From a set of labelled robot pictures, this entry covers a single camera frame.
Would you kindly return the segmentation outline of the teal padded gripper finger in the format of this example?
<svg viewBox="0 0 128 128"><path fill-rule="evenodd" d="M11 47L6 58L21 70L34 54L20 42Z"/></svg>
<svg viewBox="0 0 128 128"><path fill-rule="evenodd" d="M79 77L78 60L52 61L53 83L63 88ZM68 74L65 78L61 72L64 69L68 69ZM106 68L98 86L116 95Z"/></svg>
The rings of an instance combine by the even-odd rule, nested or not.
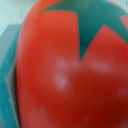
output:
<svg viewBox="0 0 128 128"><path fill-rule="evenodd" d="M21 25L9 25L0 37L0 128L20 128L15 58Z"/></svg>

